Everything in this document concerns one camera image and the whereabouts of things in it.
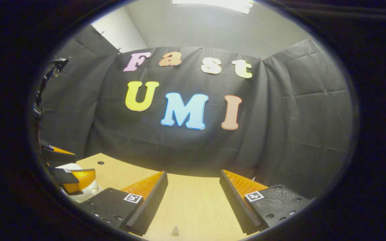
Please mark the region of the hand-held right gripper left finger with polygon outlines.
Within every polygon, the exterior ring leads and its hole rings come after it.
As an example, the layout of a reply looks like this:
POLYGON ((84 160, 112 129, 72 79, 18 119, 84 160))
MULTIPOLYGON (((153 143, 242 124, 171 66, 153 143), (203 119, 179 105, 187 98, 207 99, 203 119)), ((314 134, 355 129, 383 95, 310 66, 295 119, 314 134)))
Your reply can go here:
POLYGON ((115 229, 144 235, 168 186, 166 171, 160 171, 123 189, 106 188, 79 204, 79 208, 115 229))

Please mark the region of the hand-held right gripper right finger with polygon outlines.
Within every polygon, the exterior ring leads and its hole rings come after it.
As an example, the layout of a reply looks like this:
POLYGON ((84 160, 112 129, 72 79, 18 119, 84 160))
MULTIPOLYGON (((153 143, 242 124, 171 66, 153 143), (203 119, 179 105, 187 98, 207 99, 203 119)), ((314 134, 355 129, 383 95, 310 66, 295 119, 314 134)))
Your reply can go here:
POLYGON ((219 183, 247 235, 277 226, 312 201, 284 185, 268 187, 227 170, 220 171, 219 183))

